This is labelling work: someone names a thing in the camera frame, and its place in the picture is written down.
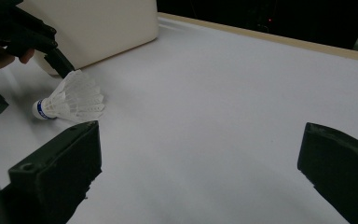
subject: white feathers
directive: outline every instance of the white feathers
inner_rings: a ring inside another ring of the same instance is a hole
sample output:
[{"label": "white feathers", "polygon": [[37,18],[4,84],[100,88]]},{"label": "white feathers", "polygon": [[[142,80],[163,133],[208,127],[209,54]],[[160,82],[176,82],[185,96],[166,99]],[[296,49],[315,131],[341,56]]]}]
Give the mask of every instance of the white feathers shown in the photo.
[{"label": "white feathers", "polygon": [[98,119],[103,108],[100,87],[87,74],[76,70],[63,79],[49,98],[34,103],[33,114],[39,119],[85,122]]}]

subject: white board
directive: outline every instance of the white board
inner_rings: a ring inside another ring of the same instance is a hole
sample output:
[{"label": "white board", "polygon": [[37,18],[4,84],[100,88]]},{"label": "white board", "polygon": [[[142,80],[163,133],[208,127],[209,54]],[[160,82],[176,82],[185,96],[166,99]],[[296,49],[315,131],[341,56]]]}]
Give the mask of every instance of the white board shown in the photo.
[{"label": "white board", "polygon": [[[346,223],[296,168],[306,122],[358,138],[358,61],[188,23],[84,70],[105,94],[103,172],[69,223]],[[74,125],[32,118],[59,84],[0,70],[7,169]]]},{"label": "white board", "polygon": [[[19,7],[57,30],[59,49],[78,69],[158,35],[156,0],[26,0]],[[37,52],[35,59],[57,74]]]}]

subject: blue band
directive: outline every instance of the blue band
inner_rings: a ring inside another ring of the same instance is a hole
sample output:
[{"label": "blue band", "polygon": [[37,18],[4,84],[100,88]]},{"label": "blue band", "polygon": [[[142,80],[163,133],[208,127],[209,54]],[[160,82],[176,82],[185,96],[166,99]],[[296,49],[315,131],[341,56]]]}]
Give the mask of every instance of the blue band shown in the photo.
[{"label": "blue band", "polygon": [[45,113],[43,113],[43,110],[42,110],[42,101],[43,100],[40,100],[37,102],[37,112],[39,113],[40,116],[42,116],[44,119],[51,119],[49,118],[48,116],[45,115]]}]

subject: wooden edge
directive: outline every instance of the wooden edge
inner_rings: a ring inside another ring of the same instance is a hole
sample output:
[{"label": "wooden edge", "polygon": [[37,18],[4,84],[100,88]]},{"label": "wooden edge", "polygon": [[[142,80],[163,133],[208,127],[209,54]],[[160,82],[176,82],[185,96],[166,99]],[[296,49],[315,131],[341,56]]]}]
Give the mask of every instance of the wooden edge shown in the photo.
[{"label": "wooden edge", "polygon": [[265,33],[261,33],[261,32],[241,29],[241,28],[227,26],[227,25],[223,25],[223,24],[217,24],[217,23],[213,23],[213,22],[209,22],[209,21],[200,21],[200,20],[190,19],[190,18],[186,18],[186,17],[175,16],[175,15],[171,15],[171,14],[167,14],[167,13],[159,12],[158,16],[161,18],[169,19],[169,20],[183,21],[183,22],[188,22],[191,24],[199,25],[199,26],[213,28],[216,30],[226,31],[226,32],[230,32],[233,34],[237,34],[237,35],[246,35],[246,36],[259,38],[259,39],[263,39],[263,40],[267,40],[267,41],[272,41],[272,42],[280,43],[280,44],[284,44],[284,45],[289,45],[289,46],[293,46],[293,47],[297,47],[297,48],[310,49],[310,50],[314,50],[314,51],[318,51],[318,52],[322,52],[322,53],[327,53],[327,54],[337,55],[337,56],[344,57],[344,58],[358,60],[358,51],[351,50],[351,49],[341,49],[341,48],[336,48],[336,47],[332,47],[332,46],[311,43],[308,41],[288,38],[288,37],[284,37],[284,36],[269,35],[269,34],[265,34]]}]

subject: shuttlecock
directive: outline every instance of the shuttlecock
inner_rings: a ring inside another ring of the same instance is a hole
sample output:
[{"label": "shuttlecock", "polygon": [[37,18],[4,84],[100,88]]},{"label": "shuttlecock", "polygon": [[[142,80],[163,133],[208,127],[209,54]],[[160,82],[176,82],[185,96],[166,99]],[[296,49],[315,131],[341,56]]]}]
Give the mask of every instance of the shuttlecock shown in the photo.
[{"label": "shuttlecock", "polygon": [[69,119],[86,122],[103,114],[103,95],[89,75],[80,70],[70,72],[57,89],[33,105],[33,114],[39,119]]}]

